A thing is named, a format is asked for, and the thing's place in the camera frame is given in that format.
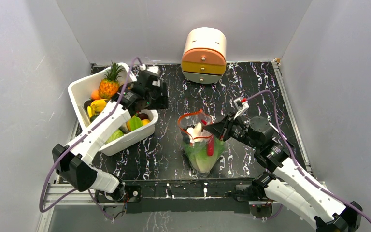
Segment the white toy mushroom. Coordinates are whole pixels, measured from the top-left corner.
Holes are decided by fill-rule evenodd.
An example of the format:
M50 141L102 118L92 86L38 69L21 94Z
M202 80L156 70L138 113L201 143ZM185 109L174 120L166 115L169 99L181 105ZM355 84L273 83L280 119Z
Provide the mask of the white toy mushroom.
M186 132L189 135L191 143L208 141L208 138L211 134L205 130L204 130L205 133L201 133L202 127L203 127L202 123L199 122L196 125L194 125L194 127L187 128Z

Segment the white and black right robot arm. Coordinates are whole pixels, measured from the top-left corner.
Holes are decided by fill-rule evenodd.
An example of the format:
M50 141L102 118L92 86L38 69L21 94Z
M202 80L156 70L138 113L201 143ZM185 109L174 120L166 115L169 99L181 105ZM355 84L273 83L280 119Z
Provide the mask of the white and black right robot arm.
M257 162L266 169L251 185L236 185L229 195L238 201L270 199L306 220L317 232L355 232L360 227L361 206L336 200L290 157L291 145L277 141L277 130L256 116L250 123L227 114L204 129L220 141L233 138L255 150Z

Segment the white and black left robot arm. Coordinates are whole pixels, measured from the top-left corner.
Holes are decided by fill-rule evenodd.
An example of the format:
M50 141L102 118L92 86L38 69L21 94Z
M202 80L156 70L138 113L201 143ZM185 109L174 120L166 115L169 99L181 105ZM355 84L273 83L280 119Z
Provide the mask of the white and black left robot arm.
M123 199L124 182L111 173L91 167L92 160L107 139L137 112L166 109L168 105L167 84L161 81L157 67L140 70L137 80L124 84L79 136L53 148L56 173L79 192L94 189L105 192L113 201Z

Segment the green toy lettuce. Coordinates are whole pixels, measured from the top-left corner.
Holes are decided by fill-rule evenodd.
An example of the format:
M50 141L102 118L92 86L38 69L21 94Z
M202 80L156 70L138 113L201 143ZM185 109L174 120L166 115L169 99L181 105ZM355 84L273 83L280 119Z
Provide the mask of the green toy lettuce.
M183 150L194 171L208 174L223 154L225 146L225 142L214 139L214 150L211 156L208 155L206 142L196 142L194 145L183 144Z

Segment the red toy chili pepper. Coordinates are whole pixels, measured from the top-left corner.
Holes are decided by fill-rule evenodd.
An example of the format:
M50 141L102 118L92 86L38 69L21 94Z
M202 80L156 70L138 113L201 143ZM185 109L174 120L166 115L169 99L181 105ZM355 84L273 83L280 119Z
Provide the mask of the red toy chili pepper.
M207 122L204 119L202 119L201 123L203 125L201 133L205 133L204 126L207 125ZM214 154L214 137L210 135L207 142L207 156L211 157L213 154Z

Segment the clear zip bag orange zipper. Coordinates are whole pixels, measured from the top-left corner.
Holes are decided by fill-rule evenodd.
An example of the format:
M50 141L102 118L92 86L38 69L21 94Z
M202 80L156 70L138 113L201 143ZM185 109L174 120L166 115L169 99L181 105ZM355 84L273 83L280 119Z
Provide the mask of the clear zip bag orange zipper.
M212 123L213 118L203 110L184 114L177 120L182 136L181 147L192 170L201 177L210 174L225 151L225 143L205 129Z

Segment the toy peach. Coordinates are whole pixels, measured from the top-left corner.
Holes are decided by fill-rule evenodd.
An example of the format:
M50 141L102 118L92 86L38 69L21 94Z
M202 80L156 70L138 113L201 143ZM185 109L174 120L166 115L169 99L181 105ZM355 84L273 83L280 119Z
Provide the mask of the toy peach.
M99 90L98 90L98 89L93 90L93 91L91 92L91 94L90 94L90 98L91 98L92 100L99 100L99 99L101 99L101 97L100 97L100 95L99 95Z

